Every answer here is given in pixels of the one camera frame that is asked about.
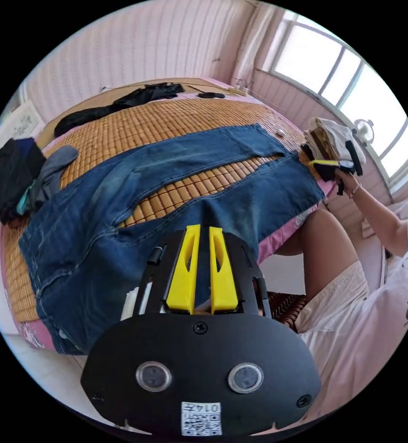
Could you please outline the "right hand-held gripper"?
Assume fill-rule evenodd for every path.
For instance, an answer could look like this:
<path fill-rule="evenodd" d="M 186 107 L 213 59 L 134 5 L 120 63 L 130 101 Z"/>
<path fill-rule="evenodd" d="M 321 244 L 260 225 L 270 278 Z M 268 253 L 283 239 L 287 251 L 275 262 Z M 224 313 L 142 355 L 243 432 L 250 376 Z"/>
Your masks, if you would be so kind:
<path fill-rule="evenodd" d="M 335 161 L 335 160 L 312 160 L 308 163 L 313 166 L 323 181 L 333 181 L 336 179 L 335 170 L 340 169 L 344 172 L 354 174 L 356 172 L 355 165 L 352 161 Z"/>

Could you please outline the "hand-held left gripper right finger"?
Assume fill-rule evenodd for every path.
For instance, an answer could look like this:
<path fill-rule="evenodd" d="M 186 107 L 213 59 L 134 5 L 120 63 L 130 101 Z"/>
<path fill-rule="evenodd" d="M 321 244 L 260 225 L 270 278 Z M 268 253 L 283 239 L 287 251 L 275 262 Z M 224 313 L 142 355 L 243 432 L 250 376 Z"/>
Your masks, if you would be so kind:
<path fill-rule="evenodd" d="M 238 306 L 230 257 L 221 228 L 209 228 L 211 313 L 235 311 Z"/>

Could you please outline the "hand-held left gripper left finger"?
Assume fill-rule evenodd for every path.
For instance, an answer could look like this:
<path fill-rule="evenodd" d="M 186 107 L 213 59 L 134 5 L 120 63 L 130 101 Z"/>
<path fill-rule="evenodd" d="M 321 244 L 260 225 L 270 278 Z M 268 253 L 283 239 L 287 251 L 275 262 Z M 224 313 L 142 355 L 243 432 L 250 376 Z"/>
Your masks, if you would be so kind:
<path fill-rule="evenodd" d="M 199 224 L 189 225 L 184 231 L 166 298 L 171 311 L 193 314 L 200 234 Z"/>

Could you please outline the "person's right hand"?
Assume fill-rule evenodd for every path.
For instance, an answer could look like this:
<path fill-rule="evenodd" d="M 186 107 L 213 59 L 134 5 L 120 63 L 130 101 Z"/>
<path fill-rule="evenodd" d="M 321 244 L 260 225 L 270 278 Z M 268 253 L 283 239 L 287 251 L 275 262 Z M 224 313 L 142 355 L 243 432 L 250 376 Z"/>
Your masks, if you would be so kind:
<path fill-rule="evenodd" d="M 342 189 L 342 193 L 346 193 L 350 199 L 362 188 L 361 183 L 349 172 L 336 169 L 335 177 L 338 191 Z"/>

